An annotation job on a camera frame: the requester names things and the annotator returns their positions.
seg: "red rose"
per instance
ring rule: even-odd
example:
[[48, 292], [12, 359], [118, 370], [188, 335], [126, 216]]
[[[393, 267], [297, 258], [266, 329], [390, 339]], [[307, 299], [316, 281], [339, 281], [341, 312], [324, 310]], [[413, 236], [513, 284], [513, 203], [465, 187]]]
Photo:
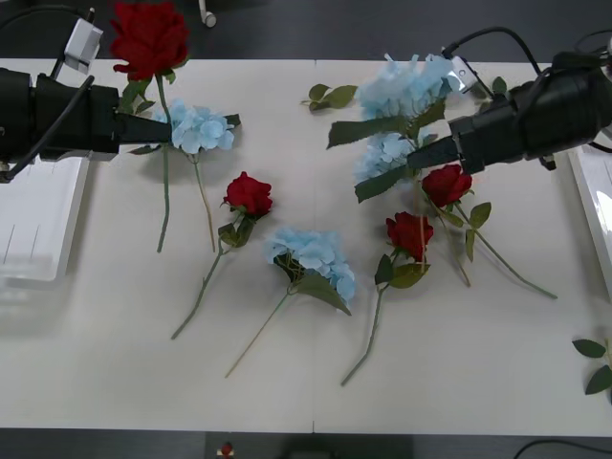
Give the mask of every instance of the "red rose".
[[118, 3], [115, 14], [119, 22], [111, 23], [118, 37], [111, 45], [111, 53], [117, 59], [127, 60], [127, 65], [117, 64], [113, 70], [138, 81], [185, 61], [189, 31], [172, 3]]
[[458, 201], [470, 188], [471, 176], [464, 174], [459, 164], [432, 170], [423, 179], [423, 190], [439, 208]]
[[433, 227], [429, 225], [427, 217], [415, 217], [408, 212], [402, 212], [395, 214], [395, 221], [391, 218], [386, 219], [386, 233], [391, 238], [393, 246], [406, 250], [416, 261], [423, 260], [421, 218], [423, 218], [423, 239], [427, 245], [433, 236]]
[[262, 184], [243, 172], [228, 185], [228, 195], [223, 202], [234, 208], [244, 206], [247, 215], [262, 217], [272, 206], [272, 199], [268, 197], [271, 189], [271, 185]]

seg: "green stem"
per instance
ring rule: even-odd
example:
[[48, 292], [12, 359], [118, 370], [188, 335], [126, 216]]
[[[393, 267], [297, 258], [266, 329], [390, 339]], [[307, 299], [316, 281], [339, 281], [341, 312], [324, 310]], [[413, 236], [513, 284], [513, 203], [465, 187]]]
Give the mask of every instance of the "green stem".
[[478, 236], [478, 238], [483, 242], [483, 244], [485, 246], [487, 246], [487, 249], [489, 249], [493, 255], [495, 255], [497, 257], [497, 259], [499, 259], [499, 261], [502, 262], [502, 264], [508, 268], [508, 271], [510, 271], [512, 274], [514, 274], [514, 276], [520, 280], [522, 283], [529, 285], [531, 288], [537, 290], [538, 292], [540, 292], [543, 295], [546, 295], [552, 299], [557, 299], [558, 296], [556, 296], [555, 294], [551, 294], [550, 292], [542, 289], [541, 287], [538, 287], [536, 284], [534, 284], [533, 282], [530, 282], [529, 280], [525, 279], [522, 275], [520, 275], [519, 273], [517, 273], [514, 268], [512, 266], [510, 266], [510, 264], [508, 264], [508, 262], [506, 260], [504, 260], [504, 258], [497, 253], [497, 251], [492, 247], [491, 244], [489, 244], [489, 241], [487, 241], [487, 239], [485, 239], [483, 237], [483, 235], [480, 233], [480, 231], [478, 229], [476, 229], [471, 223], [470, 223], [470, 219], [468, 218], [468, 215], [466, 215], [466, 213], [463, 211], [463, 209], [461, 208], [461, 205], [459, 203], [455, 203], [455, 207], [457, 208], [457, 210], [459, 210], [459, 213], [461, 213], [461, 216], [464, 218], [464, 220], [466, 221], [466, 223], [468, 225], [470, 225], [471, 229], [474, 231], [474, 233]]
[[[165, 94], [164, 94], [164, 81], [161, 75], [155, 75], [155, 80], [157, 81], [157, 88], [160, 92], [160, 100], [162, 101], [162, 107], [165, 111], [165, 116], [167, 118], [167, 122], [170, 126], [172, 126], [172, 119], [170, 118], [170, 111], [168, 110], [168, 106], [165, 103]], [[160, 241], [157, 244], [157, 253], [162, 252], [162, 248], [164, 247], [165, 240], [165, 231], [168, 228], [168, 220], [170, 219], [170, 186], [168, 179], [168, 149], [165, 146], [162, 151], [162, 155], [164, 158], [164, 205], [165, 205], [165, 214], [164, 214], [164, 222], [162, 223], [162, 232], [160, 234]]]
[[204, 296], [204, 290], [206, 289], [208, 282], [210, 281], [210, 278], [212, 277], [212, 273], [214, 273], [214, 270], [217, 268], [217, 265], [219, 264], [219, 260], [221, 259], [221, 257], [225, 255], [226, 253], [227, 253], [226, 251], [223, 251], [223, 247], [221, 247], [221, 240], [219, 240], [219, 251], [217, 252], [217, 257], [214, 259], [214, 263], [212, 263], [212, 267], [210, 268], [210, 271], [208, 271], [207, 276], [204, 278], [202, 282], [202, 288], [200, 289], [200, 293], [198, 294], [198, 299], [196, 299], [195, 305], [193, 306], [193, 309], [189, 313], [189, 316], [187, 316], [187, 318], [181, 324], [181, 326], [177, 329], [177, 331], [174, 332], [174, 335], [172, 335], [171, 339], [176, 339], [179, 335], [181, 335], [181, 332], [183, 331], [183, 329], [187, 327], [187, 324], [193, 319], [193, 317], [195, 316], [195, 313], [198, 312], [198, 308], [200, 307], [200, 304], [202, 303], [202, 296]]
[[200, 178], [200, 169], [198, 168], [198, 164], [194, 163], [193, 167], [195, 168], [195, 177], [198, 179], [198, 187], [200, 188], [200, 194], [202, 195], [202, 201], [204, 201], [204, 207], [207, 210], [208, 217], [208, 231], [210, 232], [210, 244], [212, 245], [212, 252], [215, 252], [215, 244], [214, 244], [214, 231], [212, 230], [212, 214], [210, 212], [210, 204], [208, 203], [207, 195], [204, 192], [204, 186], [202, 185], [202, 179]]
[[376, 335], [376, 330], [379, 328], [379, 313], [381, 312], [381, 304], [383, 300], [383, 293], [386, 289], [389, 288], [389, 284], [385, 285], [379, 290], [379, 299], [376, 302], [376, 313], [374, 313], [374, 323], [372, 324], [372, 332], [370, 333], [370, 340], [367, 343], [367, 349], [365, 350], [365, 354], [361, 357], [360, 361], [357, 362], [357, 365], [351, 370], [346, 378], [340, 383], [342, 387], [344, 387], [350, 380], [353, 378], [353, 375], [357, 373], [357, 370], [363, 365], [365, 360], [370, 355], [370, 351], [372, 350], [372, 345], [374, 344], [374, 336]]
[[234, 365], [231, 366], [231, 368], [229, 369], [228, 373], [226, 374], [226, 378], [228, 378], [231, 374], [231, 372], [233, 370], [235, 370], [236, 366], [238, 366], [238, 363], [240, 363], [240, 361], [245, 357], [245, 355], [247, 354], [247, 352], [249, 352], [249, 349], [251, 349], [251, 347], [253, 346], [253, 344], [255, 343], [255, 340], [259, 337], [259, 335], [261, 335], [261, 332], [264, 331], [264, 328], [266, 327], [266, 325], [268, 325], [268, 322], [270, 322], [270, 320], [272, 319], [273, 315], [276, 313], [276, 311], [278, 311], [280, 309], [280, 307], [283, 305], [283, 303], [285, 302], [285, 300], [290, 296], [291, 294], [289, 293], [289, 289], [287, 289], [287, 293], [285, 294], [285, 296], [283, 296], [283, 298], [280, 300], [280, 302], [276, 305], [276, 307], [274, 308], [274, 310], [272, 311], [272, 313], [270, 314], [270, 316], [268, 317], [268, 320], [266, 320], [266, 322], [262, 325], [262, 327], [259, 329], [259, 331], [257, 332], [257, 335], [255, 335], [255, 338], [253, 338], [251, 340], [251, 342], [249, 343], [249, 345], [247, 346], [247, 348], [244, 350], [244, 352], [242, 354], [240, 354], [240, 357], [238, 358], [238, 360], [235, 362]]

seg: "loose leaf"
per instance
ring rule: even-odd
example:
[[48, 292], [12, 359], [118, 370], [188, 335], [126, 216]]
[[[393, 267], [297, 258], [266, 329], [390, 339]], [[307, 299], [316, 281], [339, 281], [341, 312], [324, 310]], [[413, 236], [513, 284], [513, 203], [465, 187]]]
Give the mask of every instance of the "loose leaf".
[[328, 89], [329, 86], [325, 84], [316, 84], [315, 86], [310, 88], [310, 91], [308, 92], [308, 97], [310, 98], [310, 100], [319, 101], [323, 98], [323, 96], [325, 96], [325, 93]]
[[374, 282], [376, 285], [382, 284], [383, 282], [389, 282], [393, 278], [393, 263], [391, 258], [386, 253], [381, 257], [379, 261], [379, 268], [376, 270], [374, 276]]
[[327, 148], [360, 141], [381, 132], [399, 132], [406, 130], [404, 117], [376, 118], [367, 121], [336, 121], [329, 131]]
[[482, 227], [491, 215], [491, 203], [482, 203], [471, 210], [470, 224], [479, 229]]
[[393, 279], [389, 284], [396, 289], [408, 289], [416, 284], [429, 270], [429, 265], [425, 264], [425, 269], [421, 263], [410, 263], [398, 266], [393, 273]]
[[141, 102], [139, 106], [136, 108], [136, 114], [138, 115], [142, 113], [144, 110], [148, 110], [153, 105], [155, 105], [155, 102], [153, 100], [145, 100], [144, 102]]
[[321, 301], [325, 301], [327, 304], [334, 306], [336, 309], [340, 309], [346, 315], [351, 316], [351, 312], [348, 310], [346, 305], [342, 302], [342, 298], [332, 287], [329, 281], [322, 275], [308, 274], [302, 277], [302, 279], [295, 285], [295, 290], [299, 294], [305, 294], [318, 298]]
[[357, 184], [355, 186], [355, 194], [357, 195], [359, 202], [362, 203], [366, 199], [378, 196], [379, 194], [390, 189], [399, 180], [405, 177], [406, 170], [407, 167], [405, 165], [401, 165], [400, 167], [386, 171], [384, 174], [381, 174], [378, 177], [373, 177], [361, 182], [360, 184]]
[[459, 218], [454, 213], [442, 211], [442, 215], [444, 216], [445, 219], [447, 219], [455, 227], [457, 228], [463, 227], [463, 220], [461, 220], [461, 218]]
[[600, 359], [605, 355], [605, 347], [591, 339], [577, 339], [572, 341], [572, 344], [574, 344], [576, 350], [585, 357]]
[[227, 115], [225, 118], [228, 124], [231, 124], [233, 127], [238, 127], [240, 124], [242, 124], [242, 121], [240, 120], [240, 115], [238, 115], [237, 113], [235, 115]]
[[504, 78], [502, 78], [501, 76], [498, 76], [496, 79], [493, 80], [493, 85], [491, 86], [491, 88], [496, 94], [504, 94], [506, 91], [508, 91], [508, 85], [506, 84], [506, 81], [504, 81]]
[[355, 95], [356, 91], [357, 86], [350, 84], [346, 86], [339, 86], [325, 96], [322, 102], [329, 102], [329, 105], [332, 108], [344, 108], [351, 102], [351, 100], [353, 100], [353, 96]]
[[128, 153], [131, 153], [132, 155], [147, 155], [149, 153], [153, 153], [154, 151], [159, 150], [160, 148], [162, 148], [161, 145], [157, 145], [157, 146], [145, 145], [145, 146], [141, 146], [140, 148], [136, 148], [135, 150], [128, 151]]
[[476, 238], [476, 233], [473, 229], [468, 229], [466, 231], [466, 253], [468, 254], [468, 258], [471, 262], [474, 261], [474, 239]]
[[610, 387], [612, 387], [612, 370], [608, 365], [604, 365], [595, 372], [589, 384], [586, 385], [584, 393], [586, 395], [597, 394]]

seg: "table surface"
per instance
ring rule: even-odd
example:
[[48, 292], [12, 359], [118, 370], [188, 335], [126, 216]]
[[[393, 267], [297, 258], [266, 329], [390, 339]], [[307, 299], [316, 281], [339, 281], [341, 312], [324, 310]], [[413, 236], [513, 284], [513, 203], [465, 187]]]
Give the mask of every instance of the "table surface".
[[[97, 61], [92, 75], [122, 87], [112, 63]], [[38, 73], [52, 61], [0, 65]], [[192, 166], [171, 159], [170, 225], [157, 254], [161, 157], [91, 164], [65, 282], [27, 304], [0, 304], [0, 427], [608, 435], [609, 403], [583, 394], [597, 366], [572, 339], [609, 336], [611, 306], [562, 155], [554, 173], [537, 162], [492, 166], [465, 199], [467, 208], [492, 201], [483, 234], [559, 300], [517, 283], [478, 243], [466, 262], [468, 289], [435, 222], [428, 275], [385, 294], [374, 352], [339, 386], [369, 335], [384, 218], [408, 204], [393, 190], [358, 205], [352, 169], [363, 143], [325, 150], [331, 122], [356, 120], [358, 107], [313, 116], [299, 102], [315, 83], [360, 84], [380, 66], [191, 61], [179, 70], [170, 99], [243, 121], [236, 147], [208, 152], [201, 164], [215, 227], [230, 218], [217, 205], [242, 170], [273, 185], [273, 213], [224, 257], [200, 313], [170, 341], [213, 259]], [[533, 77], [525, 64], [476, 69], [510, 84]], [[60, 80], [82, 77], [65, 70]], [[455, 102], [447, 118], [467, 105]], [[359, 281], [353, 316], [294, 297], [225, 380], [283, 295], [284, 274], [266, 264], [261, 244], [282, 225], [340, 232]]]

